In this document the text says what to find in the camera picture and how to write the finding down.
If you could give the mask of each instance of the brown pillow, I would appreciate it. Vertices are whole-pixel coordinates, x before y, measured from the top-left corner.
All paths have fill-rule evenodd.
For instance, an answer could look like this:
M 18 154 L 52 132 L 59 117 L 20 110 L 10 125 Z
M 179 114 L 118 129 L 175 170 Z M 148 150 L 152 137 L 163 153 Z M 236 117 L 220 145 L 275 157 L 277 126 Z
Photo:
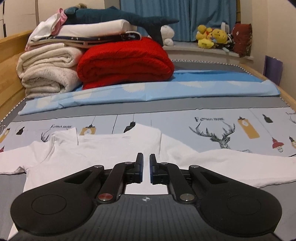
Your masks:
M 237 23 L 232 30 L 232 36 L 233 51 L 238 53 L 240 58 L 246 56 L 252 44 L 252 25 Z

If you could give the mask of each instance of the white pillow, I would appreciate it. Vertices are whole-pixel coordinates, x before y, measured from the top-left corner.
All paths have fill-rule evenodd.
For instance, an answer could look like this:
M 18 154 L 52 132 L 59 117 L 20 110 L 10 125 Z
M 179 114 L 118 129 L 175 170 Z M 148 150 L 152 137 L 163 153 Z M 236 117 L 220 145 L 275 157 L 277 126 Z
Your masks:
M 136 30 L 136 26 L 131 25 L 124 19 L 119 19 L 103 23 L 63 25 L 57 36 L 100 37 L 119 35 Z

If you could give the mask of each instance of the gray bed sheet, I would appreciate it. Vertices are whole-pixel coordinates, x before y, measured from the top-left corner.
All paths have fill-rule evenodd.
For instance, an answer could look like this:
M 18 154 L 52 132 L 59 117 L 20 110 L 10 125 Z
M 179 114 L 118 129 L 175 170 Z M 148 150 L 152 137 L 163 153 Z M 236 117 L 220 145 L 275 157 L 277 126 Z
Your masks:
M 239 66 L 222 65 L 217 63 L 205 63 L 196 61 L 174 62 L 177 69 L 202 69 L 202 70 L 227 70 L 244 72 Z M 71 107 L 63 110 L 36 113 L 18 116 L 17 113 L 24 105 L 21 102 L 2 122 L 8 125 L 12 121 L 43 120 L 61 117 L 74 117 L 86 115 L 112 115 L 145 113 L 172 110 L 189 109 L 223 109 L 223 108 L 273 108 L 287 107 L 279 97 L 208 97 L 187 98 L 153 102 L 119 103 Z M 8 238 L 12 220 L 10 217 L 10 205 L 12 201 L 22 193 L 26 175 L 0 175 L 0 238 Z M 262 188 L 273 194 L 281 203 L 283 214 L 275 233 L 284 241 L 296 238 L 296 182 L 271 185 Z

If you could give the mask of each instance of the window sill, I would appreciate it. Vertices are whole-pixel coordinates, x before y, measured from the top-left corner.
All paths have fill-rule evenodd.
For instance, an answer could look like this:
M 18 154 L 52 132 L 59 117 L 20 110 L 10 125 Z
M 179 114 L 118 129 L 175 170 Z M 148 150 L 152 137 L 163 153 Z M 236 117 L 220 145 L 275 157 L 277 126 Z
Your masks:
M 210 53 L 210 54 L 218 54 L 224 56 L 231 56 L 236 57 L 239 59 L 239 55 L 234 52 L 225 52 L 222 49 L 203 49 L 197 46 L 195 42 L 179 42 L 174 41 L 174 46 L 164 46 L 164 50 L 166 51 L 190 51 L 190 52 L 203 52 L 203 53 Z M 253 61 L 253 56 L 245 56 L 241 59 L 247 59 Z

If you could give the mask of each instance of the rolled red blanket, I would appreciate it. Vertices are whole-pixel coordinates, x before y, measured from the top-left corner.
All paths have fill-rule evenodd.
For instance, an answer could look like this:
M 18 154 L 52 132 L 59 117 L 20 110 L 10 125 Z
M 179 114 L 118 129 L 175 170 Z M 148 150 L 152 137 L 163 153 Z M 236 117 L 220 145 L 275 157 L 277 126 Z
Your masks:
M 94 46 L 82 56 L 77 67 L 83 89 L 127 81 L 165 81 L 173 72 L 174 65 L 167 53 L 147 37 Z

